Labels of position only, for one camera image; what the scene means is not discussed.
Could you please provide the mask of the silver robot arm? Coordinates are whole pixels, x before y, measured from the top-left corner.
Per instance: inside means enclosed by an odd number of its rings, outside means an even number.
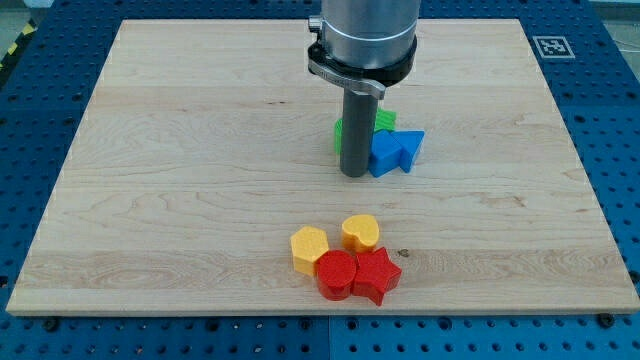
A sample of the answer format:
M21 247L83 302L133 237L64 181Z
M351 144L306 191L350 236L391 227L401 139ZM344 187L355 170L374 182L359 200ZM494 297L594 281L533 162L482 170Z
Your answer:
M316 41L308 70L325 81L382 100L410 73L420 0L322 0L308 19Z

